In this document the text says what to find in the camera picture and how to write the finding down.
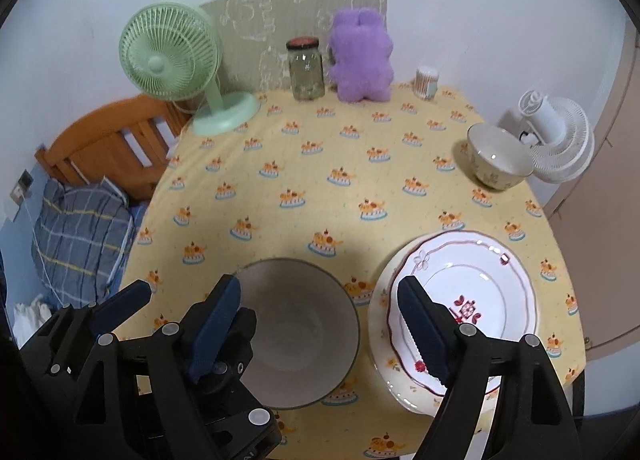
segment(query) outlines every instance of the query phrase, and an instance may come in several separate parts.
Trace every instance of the table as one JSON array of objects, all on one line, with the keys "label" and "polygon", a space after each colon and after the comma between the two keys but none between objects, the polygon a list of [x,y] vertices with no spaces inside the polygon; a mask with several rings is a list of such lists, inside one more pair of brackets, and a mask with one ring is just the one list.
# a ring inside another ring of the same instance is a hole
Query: table
[{"label": "table", "polygon": [[[289,91],[260,99],[257,116],[235,132],[212,139],[183,132],[122,283],[147,279],[156,292],[119,337],[180,320],[221,274],[269,257],[314,263],[361,295],[407,242],[440,231],[445,211],[516,252],[532,280],[538,335],[559,378],[567,385],[580,374],[580,316],[561,252],[526,183],[488,192],[470,177],[466,130],[482,118],[462,93],[442,88],[422,102],[401,84],[384,104],[343,104],[329,91],[309,103],[297,103]],[[428,185],[426,196],[402,191],[415,182]],[[474,201],[482,193],[491,208]],[[363,221],[372,203],[386,217]],[[510,241],[511,224],[526,237]],[[329,252],[313,252],[313,242]],[[350,403],[328,398],[276,413],[283,440],[272,458],[388,458],[415,452],[422,441],[431,417],[404,410],[387,391],[369,353],[367,306],[357,312],[362,336],[346,379]],[[478,430],[490,422],[483,414]]]}]

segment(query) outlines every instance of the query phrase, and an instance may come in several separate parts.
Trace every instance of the green fan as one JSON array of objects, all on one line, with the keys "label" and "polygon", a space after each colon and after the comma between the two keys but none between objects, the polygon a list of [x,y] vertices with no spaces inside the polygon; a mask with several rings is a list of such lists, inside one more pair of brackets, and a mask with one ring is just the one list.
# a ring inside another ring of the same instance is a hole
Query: green fan
[{"label": "green fan", "polygon": [[216,73],[222,46],[211,17],[201,8],[161,2],[140,10],[120,37],[120,64],[140,89],[161,100],[188,100],[204,92],[193,132],[213,136],[251,119],[260,103],[251,93],[220,95]]}]

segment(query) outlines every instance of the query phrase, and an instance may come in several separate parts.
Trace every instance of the purple teddy bear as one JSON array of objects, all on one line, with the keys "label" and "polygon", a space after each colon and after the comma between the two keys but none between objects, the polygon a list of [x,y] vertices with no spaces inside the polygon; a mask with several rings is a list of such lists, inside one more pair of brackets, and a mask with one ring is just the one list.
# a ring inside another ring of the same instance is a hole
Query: purple teddy bear
[{"label": "purple teddy bear", "polygon": [[341,101],[391,99],[394,71],[389,56],[394,44],[378,10],[347,8],[337,11],[329,46],[335,59],[329,77],[338,84]]}]

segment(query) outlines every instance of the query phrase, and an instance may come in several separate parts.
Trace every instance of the white plate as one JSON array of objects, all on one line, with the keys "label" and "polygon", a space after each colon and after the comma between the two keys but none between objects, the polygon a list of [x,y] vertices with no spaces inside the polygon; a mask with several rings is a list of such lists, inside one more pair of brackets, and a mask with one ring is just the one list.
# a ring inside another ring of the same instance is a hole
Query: white plate
[{"label": "white plate", "polygon": [[349,373],[360,342],[358,315],[342,285],[296,259],[252,263],[236,277],[241,305],[257,317],[254,358],[242,383],[278,410],[329,395]]},{"label": "white plate", "polygon": [[[420,281],[434,302],[449,307],[459,322],[474,323],[489,337],[517,341],[535,333],[536,301],[514,253],[485,234],[423,236],[394,256],[369,305],[371,349],[396,399],[411,411],[433,415],[445,388],[428,374],[398,308],[398,283],[408,275]],[[495,406],[499,384],[499,377],[489,380],[483,411]]]}]

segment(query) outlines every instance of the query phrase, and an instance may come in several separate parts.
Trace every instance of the wooden bed frame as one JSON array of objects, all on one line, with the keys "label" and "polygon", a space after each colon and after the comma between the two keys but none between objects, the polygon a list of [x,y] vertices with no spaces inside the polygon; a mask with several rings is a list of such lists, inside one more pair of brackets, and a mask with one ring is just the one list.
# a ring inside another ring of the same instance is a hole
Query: wooden bed frame
[{"label": "wooden bed frame", "polygon": [[[51,144],[41,148],[36,160],[65,184],[85,185],[106,176],[133,200],[148,200],[167,165],[167,144],[154,119],[166,120],[174,136],[179,136],[190,116],[174,104],[140,94],[112,102],[76,120]],[[129,129],[151,166],[144,167],[122,130]]]}]

